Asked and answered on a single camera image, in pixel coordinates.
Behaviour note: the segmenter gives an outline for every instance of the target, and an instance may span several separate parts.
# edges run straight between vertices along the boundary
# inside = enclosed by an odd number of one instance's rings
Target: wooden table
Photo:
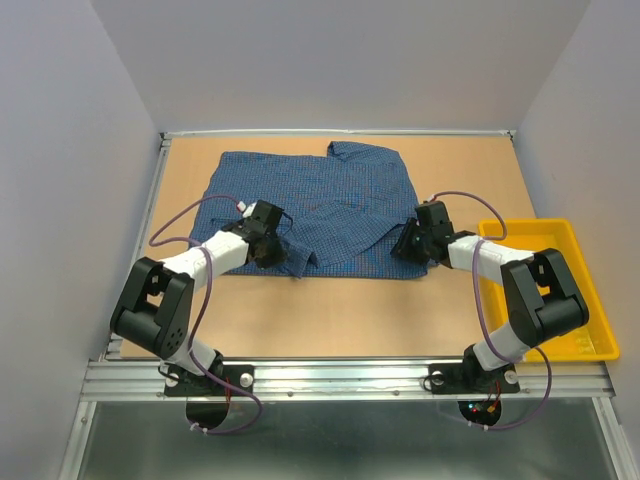
[[[397,150],[418,198],[441,190],[474,192],[505,218],[533,217],[511,141],[506,137],[347,136],[177,138],[153,211],[150,232],[200,198],[220,155],[244,150],[326,155],[332,140]],[[476,230],[490,213],[473,200],[446,197],[456,230]],[[195,210],[164,236],[186,236]],[[184,245],[147,247],[161,259]],[[192,321],[204,289],[195,295]],[[216,279],[198,337],[226,356],[353,357],[461,355],[481,338],[469,273],[445,267],[417,280],[226,275]],[[124,342],[123,358],[150,353]]]

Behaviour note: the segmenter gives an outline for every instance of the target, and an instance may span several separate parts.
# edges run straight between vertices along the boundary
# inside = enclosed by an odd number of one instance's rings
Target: screw
[[[444,385],[444,375],[442,375],[442,372],[438,370],[429,375],[429,378],[431,378],[431,383],[433,383],[436,387]]]
[[[504,379],[509,385],[515,385],[518,383],[518,374],[513,370],[507,370],[504,372]]]
[[[243,373],[240,375],[240,386],[247,388],[253,385],[253,376],[250,373]]]

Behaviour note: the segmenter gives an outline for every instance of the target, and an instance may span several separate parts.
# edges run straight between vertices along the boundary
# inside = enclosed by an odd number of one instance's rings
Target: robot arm
[[[467,231],[454,233],[441,201],[425,202],[415,210],[417,219],[407,222],[392,255],[471,271],[481,237]],[[559,251],[534,253],[484,241],[479,255],[478,274],[504,287],[509,322],[490,335],[501,356],[519,359],[541,343],[587,323],[589,310]],[[538,285],[549,292],[542,295]],[[463,364],[473,381],[507,362],[483,340],[467,349]]]
[[[111,330],[190,373],[203,373],[189,357],[189,317],[193,294],[207,284],[202,248],[213,260],[214,278],[254,261],[268,268],[286,259],[276,228],[283,210],[264,201],[250,206],[242,220],[223,227],[200,247],[161,261],[134,263],[111,317]],[[149,297],[160,297],[150,302]],[[193,351],[207,369],[221,368],[221,355],[194,339]]]

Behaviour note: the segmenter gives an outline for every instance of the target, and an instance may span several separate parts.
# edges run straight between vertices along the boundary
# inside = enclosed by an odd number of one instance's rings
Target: black bracket
[[[193,299],[193,279],[161,262],[143,257],[131,267],[111,316],[111,331],[162,359],[171,357],[186,339]],[[159,305],[149,296],[162,298]]]
[[[240,385],[240,376],[244,373],[248,373],[253,377],[255,373],[253,365],[225,364],[222,374],[216,374],[216,376],[234,387],[253,393],[253,383],[248,387]],[[176,365],[169,365],[167,375],[176,379],[177,385],[169,387],[165,384],[165,397],[225,397],[225,389],[205,376],[194,375]]]
[[[482,379],[466,378],[461,362],[434,363],[429,366],[429,375],[423,379],[423,388],[434,395],[477,395],[487,394],[498,382],[502,393],[518,393],[519,383],[509,383],[505,373],[513,372],[513,365],[486,372]]]
[[[509,323],[524,344],[535,347],[589,320],[587,304],[558,250],[542,250],[532,262],[516,260],[500,271]],[[549,287],[549,293],[541,295],[538,285]]]

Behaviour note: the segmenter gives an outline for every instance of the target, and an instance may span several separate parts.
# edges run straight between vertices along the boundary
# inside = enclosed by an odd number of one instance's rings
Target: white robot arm
[[[286,259],[276,234],[282,215],[281,208],[258,201],[242,220],[225,226],[199,247],[160,261],[147,257],[136,261],[111,317],[111,330],[166,363],[202,376],[188,352],[193,294],[207,284],[202,249],[213,260],[214,278],[252,261],[260,268],[278,265]],[[149,296],[161,296],[159,304],[149,302]],[[214,368],[219,352],[197,338],[192,348],[205,368]]]

